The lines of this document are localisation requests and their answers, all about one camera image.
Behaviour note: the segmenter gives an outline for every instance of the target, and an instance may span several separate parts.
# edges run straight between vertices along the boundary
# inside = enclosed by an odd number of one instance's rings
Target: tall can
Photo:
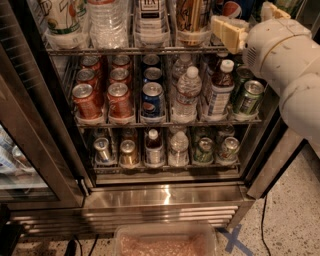
[[[252,115],[257,110],[257,107],[263,97],[264,86],[255,80],[247,81],[239,92],[233,112],[244,115]]]
[[[108,88],[109,115],[114,118],[133,116],[131,92],[126,84],[114,83]]]
[[[142,88],[142,116],[161,117],[164,115],[164,93],[158,83],[146,83]]]
[[[38,3],[51,34],[66,35],[80,32],[73,0],[38,0]]]
[[[72,89],[73,102],[76,104],[80,118],[95,119],[102,115],[101,102],[97,91],[90,84],[78,84]]]

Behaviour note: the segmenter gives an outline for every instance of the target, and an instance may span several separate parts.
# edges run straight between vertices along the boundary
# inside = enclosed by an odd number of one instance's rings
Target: bottle cap
[[[199,70],[196,67],[192,66],[192,67],[188,67],[187,69],[187,76],[189,78],[196,78],[198,73],[199,73]]]
[[[233,70],[234,62],[232,60],[223,60],[220,66],[222,72],[230,73]]]
[[[180,54],[180,59],[183,62],[188,62],[189,60],[191,60],[191,54],[190,53],[181,53]]]
[[[150,139],[155,140],[158,138],[158,131],[156,129],[151,129],[148,135]]]
[[[227,52],[218,52],[217,56],[220,57],[220,58],[225,58],[225,57],[228,56],[228,53]]]

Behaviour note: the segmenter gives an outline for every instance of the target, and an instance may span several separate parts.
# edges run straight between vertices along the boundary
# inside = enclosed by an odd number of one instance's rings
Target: cable
[[[92,248],[91,248],[88,256],[91,256],[91,254],[92,254],[92,252],[93,252],[93,249],[94,249],[94,247],[95,247],[96,244],[97,244],[98,238],[99,238],[99,235],[97,234],[97,235],[96,235],[96,239],[94,240],[94,243],[93,243],[93,245],[92,245]]]
[[[265,216],[265,213],[266,213],[267,199],[268,199],[268,197],[265,196],[264,204],[263,204],[263,211],[262,211],[262,219],[261,219],[261,237],[262,237],[262,242],[263,242],[265,248],[268,251],[268,255],[271,256],[270,249],[269,249],[269,247],[267,246],[267,244],[266,244],[266,242],[264,240],[264,231],[263,231],[263,226],[264,226],[263,224],[264,224],[264,216]]]
[[[76,239],[77,243],[78,243],[79,246],[80,246],[80,255],[83,256],[83,253],[82,253],[82,244],[80,243],[80,241],[79,241],[79,239],[78,239],[78,237],[77,237],[76,235],[74,235],[73,237]]]

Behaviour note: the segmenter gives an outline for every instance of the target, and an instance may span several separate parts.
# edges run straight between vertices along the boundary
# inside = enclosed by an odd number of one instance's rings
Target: speckled floor
[[[267,196],[263,230],[272,256],[320,255],[319,179],[319,158],[307,145]],[[216,231],[216,255],[268,255],[261,233],[264,202],[257,200],[235,229]],[[94,237],[80,237],[80,243],[82,255],[89,255]],[[64,238],[21,239],[13,255],[60,256],[67,244]],[[91,255],[108,256],[112,250],[113,240],[100,237]],[[79,245],[76,255],[81,255]]]

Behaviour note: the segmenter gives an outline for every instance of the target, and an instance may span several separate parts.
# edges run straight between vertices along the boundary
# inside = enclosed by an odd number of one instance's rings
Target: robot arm
[[[262,22],[248,34],[243,61],[280,96],[285,123],[320,145],[320,46],[311,32],[295,20]]]

